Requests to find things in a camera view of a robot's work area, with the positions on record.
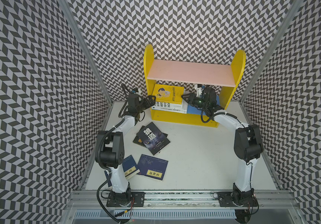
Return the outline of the aluminium corner post left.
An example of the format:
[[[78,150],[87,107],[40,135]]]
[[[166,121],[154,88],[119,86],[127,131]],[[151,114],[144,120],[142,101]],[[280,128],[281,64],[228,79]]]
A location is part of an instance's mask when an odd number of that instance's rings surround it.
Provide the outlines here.
[[[97,80],[102,92],[104,93],[106,100],[108,101],[108,103],[112,104],[113,100],[111,99],[110,94],[107,91],[107,88],[106,88],[105,83],[103,82],[102,76],[96,66],[96,63],[91,55],[89,48],[87,47],[86,41],[85,41],[84,37],[82,36],[82,33],[76,23],[76,20],[75,20],[73,14],[72,14],[72,11],[69,7],[68,1],[59,0],[58,3],[59,3],[59,6],[64,14],[64,17],[67,20],[76,40],[78,41],[78,44],[79,44],[83,54],[86,57],[87,62],[90,65],[90,68],[95,76],[95,79]]]

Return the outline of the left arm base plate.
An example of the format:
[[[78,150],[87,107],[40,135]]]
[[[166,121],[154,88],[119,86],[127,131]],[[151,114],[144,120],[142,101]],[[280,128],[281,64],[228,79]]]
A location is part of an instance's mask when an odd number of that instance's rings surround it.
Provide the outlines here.
[[[143,207],[145,201],[145,192],[132,191],[125,193],[110,192],[106,206],[107,207]]]

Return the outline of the yellow illustrated book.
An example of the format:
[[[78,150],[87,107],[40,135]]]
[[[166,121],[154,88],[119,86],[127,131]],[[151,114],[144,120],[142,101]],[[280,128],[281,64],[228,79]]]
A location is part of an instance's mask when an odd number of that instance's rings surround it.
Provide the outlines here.
[[[156,84],[152,95],[156,96],[157,102],[182,104],[184,87]]]

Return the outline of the yellow pink blue bookshelf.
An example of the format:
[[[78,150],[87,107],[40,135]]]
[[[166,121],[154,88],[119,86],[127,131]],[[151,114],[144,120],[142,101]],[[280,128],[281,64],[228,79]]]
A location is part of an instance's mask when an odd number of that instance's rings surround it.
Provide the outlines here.
[[[151,110],[152,120],[205,127],[223,125],[229,130],[248,127],[247,123],[241,122],[226,111],[242,79],[245,64],[246,53],[244,50],[239,50],[235,54],[231,65],[220,65],[156,60],[153,46],[147,45],[145,47],[143,65],[148,95],[152,94],[158,80],[221,86],[219,94],[221,110],[213,109],[209,113],[206,123],[203,122],[202,116],[198,114],[182,114],[159,110]]]

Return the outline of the aluminium corner post right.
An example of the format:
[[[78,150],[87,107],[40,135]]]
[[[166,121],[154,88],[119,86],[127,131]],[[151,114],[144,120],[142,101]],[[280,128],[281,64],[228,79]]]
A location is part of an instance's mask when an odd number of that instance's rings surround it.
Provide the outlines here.
[[[244,90],[244,92],[243,92],[243,94],[242,94],[242,96],[241,96],[241,98],[239,100],[239,103],[241,105],[244,105],[247,97],[251,93],[251,91],[252,91],[253,87],[255,86],[256,82],[258,81],[258,79],[260,78],[260,75],[262,74],[262,72],[265,69],[267,63],[271,59],[271,56],[275,52],[276,47],[278,46],[278,44],[280,43],[281,39],[285,35],[285,33],[288,30],[291,22],[293,21],[295,15],[299,11],[299,9],[300,9],[300,7],[301,7],[301,5],[303,3],[304,3],[304,1],[293,1],[293,3],[291,4],[291,7],[290,7],[288,13],[284,17],[283,22],[279,26],[279,28],[278,28],[273,40],[270,42],[269,47],[268,47],[267,51],[264,54],[264,57],[261,59],[258,68],[256,69],[254,75],[252,76],[251,80],[249,81],[249,84],[247,85],[246,89]]]

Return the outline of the white thin book small text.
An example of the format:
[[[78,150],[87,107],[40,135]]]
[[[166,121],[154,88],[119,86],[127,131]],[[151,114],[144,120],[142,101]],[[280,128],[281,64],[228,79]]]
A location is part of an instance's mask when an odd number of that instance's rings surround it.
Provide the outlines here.
[[[183,110],[181,108],[166,108],[166,107],[153,106],[152,109],[153,110],[158,110],[158,111],[166,111],[166,112],[175,112],[175,113],[187,114],[187,110]]]

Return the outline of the white book black bold text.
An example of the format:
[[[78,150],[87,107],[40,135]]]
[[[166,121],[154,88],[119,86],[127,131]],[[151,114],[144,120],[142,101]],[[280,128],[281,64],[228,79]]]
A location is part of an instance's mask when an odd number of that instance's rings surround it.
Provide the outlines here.
[[[157,108],[166,108],[166,109],[183,109],[183,104],[174,104],[174,103],[167,103],[167,102],[160,102],[157,101],[154,106],[152,106],[153,109]]]

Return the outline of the navy book yellow label tilted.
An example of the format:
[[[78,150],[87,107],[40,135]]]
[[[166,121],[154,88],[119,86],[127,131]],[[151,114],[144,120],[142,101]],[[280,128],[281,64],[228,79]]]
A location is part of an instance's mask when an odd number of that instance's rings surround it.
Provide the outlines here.
[[[123,160],[122,167],[127,180],[140,173],[140,169],[132,155]]]

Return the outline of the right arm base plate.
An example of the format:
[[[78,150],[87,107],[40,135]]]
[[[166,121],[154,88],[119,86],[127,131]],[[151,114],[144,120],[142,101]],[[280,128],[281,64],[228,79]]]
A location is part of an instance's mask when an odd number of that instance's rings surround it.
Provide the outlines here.
[[[220,207],[253,208],[259,206],[258,201],[255,199],[252,191],[220,191],[216,194]]]

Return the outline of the navy book yellow label flat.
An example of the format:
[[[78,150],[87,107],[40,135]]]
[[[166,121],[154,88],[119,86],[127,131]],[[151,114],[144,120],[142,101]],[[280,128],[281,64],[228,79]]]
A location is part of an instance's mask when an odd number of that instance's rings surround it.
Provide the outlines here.
[[[167,160],[142,154],[138,162],[138,168],[140,170],[138,175],[162,181],[167,166]]]

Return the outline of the aluminium corner post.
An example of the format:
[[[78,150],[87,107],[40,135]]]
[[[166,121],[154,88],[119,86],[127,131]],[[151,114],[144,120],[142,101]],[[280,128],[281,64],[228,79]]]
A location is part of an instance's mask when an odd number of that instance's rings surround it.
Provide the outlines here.
[[[276,47],[278,46],[278,44],[280,43],[281,39],[285,35],[285,33],[288,30],[291,22],[293,21],[295,15],[299,11],[299,9],[300,9],[300,7],[301,7],[301,5],[303,3],[304,3],[304,1],[293,1],[293,3],[291,4],[291,7],[290,7],[288,13],[284,17],[283,22],[279,26],[279,28],[278,28],[273,40],[270,42],[269,47],[268,47],[267,51],[264,54],[264,57],[261,59],[258,68],[256,69],[254,75],[252,76],[251,80],[249,81],[249,84],[247,85],[246,89],[244,90],[244,92],[243,92],[243,94],[242,94],[242,96],[241,96],[241,98],[239,100],[239,103],[241,105],[244,105],[247,97],[251,93],[251,91],[252,91],[253,87],[255,86],[256,82],[258,81],[258,79],[260,78],[260,75],[262,74],[262,72],[265,69],[267,63],[271,59],[271,56],[275,52]]]
[[[75,20],[73,14],[72,14],[72,11],[69,7],[68,1],[59,0],[58,3],[59,3],[59,6],[64,14],[64,17],[67,20],[76,40],[78,41],[78,44],[79,44],[83,54],[86,57],[87,62],[90,65],[90,68],[95,76],[95,79],[97,80],[102,92],[104,93],[106,100],[108,101],[108,103],[112,104],[113,100],[111,99],[110,94],[107,91],[107,88],[106,88],[105,83],[103,82],[102,76],[96,66],[96,63],[91,55],[89,48],[87,47],[86,41],[85,41],[84,37],[82,36],[82,33],[76,23],[76,20]]]

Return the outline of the aluminium front rail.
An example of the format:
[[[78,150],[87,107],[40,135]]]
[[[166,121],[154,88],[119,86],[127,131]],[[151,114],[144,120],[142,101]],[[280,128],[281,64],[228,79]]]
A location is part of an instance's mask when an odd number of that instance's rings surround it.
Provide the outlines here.
[[[220,190],[143,190],[134,204],[143,209],[299,209],[299,204],[288,190],[257,190],[258,205],[245,203],[236,206],[231,198],[217,198]]]

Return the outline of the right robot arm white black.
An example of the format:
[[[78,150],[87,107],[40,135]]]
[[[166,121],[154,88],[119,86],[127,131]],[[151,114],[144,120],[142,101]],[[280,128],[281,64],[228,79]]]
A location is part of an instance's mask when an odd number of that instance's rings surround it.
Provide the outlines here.
[[[264,151],[260,128],[255,124],[240,121],[237,116],[227,112],[217,103],[215,90],[200,87],[201,94],[187,93],[182,99],[190,106],[201,111],[200,117],[204,124],[215,121],[234,134],[234,152],[239,159],[237,177],[230,193],[235,206],[256,203],[253,176],[255,166]]]

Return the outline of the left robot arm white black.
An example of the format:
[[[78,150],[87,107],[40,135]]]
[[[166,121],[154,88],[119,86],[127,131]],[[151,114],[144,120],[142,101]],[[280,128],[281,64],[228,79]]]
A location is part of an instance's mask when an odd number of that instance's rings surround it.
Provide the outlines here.
[[[121,111],[121,121],[108,131],[99,131],[95,146],[95,161],[108,173],[108,181],[112,184],[109,194],[111,199],[128,203],[131,201],[131,188],[123,171],[125,156],[124,136],[140,120],[140,114],[155,105],[156,97],[143,98],[131,93]]]

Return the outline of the black book white character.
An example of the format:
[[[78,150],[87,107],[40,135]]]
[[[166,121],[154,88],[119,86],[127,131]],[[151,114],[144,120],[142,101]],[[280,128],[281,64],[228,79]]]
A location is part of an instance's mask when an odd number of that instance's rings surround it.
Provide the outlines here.
[[[170,144],[170,140],[154,122],[151,122],[147,126],[141,128],[137,133],[137,136],[152,155],[158,154],[162,149]]]

